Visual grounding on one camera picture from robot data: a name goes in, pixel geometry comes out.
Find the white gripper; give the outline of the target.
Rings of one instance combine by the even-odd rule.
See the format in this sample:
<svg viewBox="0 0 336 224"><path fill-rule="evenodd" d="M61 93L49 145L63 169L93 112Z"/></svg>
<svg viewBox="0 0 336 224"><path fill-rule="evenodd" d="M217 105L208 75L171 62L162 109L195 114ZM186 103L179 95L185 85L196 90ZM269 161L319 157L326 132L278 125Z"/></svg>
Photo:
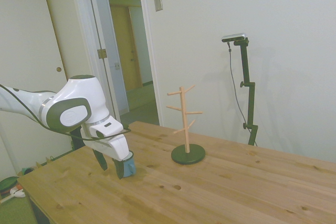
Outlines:
<svg viewBox="0 0 336 224"><path fill-rule="evenodd" d="M93 149L93 153L103 170L108 169L107 162L103 154L106 154L112 157L117 176L119 179L124 177L124 159L129 154L129 148L127 140L123 134L120 134L115 137L109 137L103 140L93 141L94 138L105 137L101 132L98 132L95 136L89 136L85 133L85 130L82 130L82 138L84 138L84 144Z"/></svg>

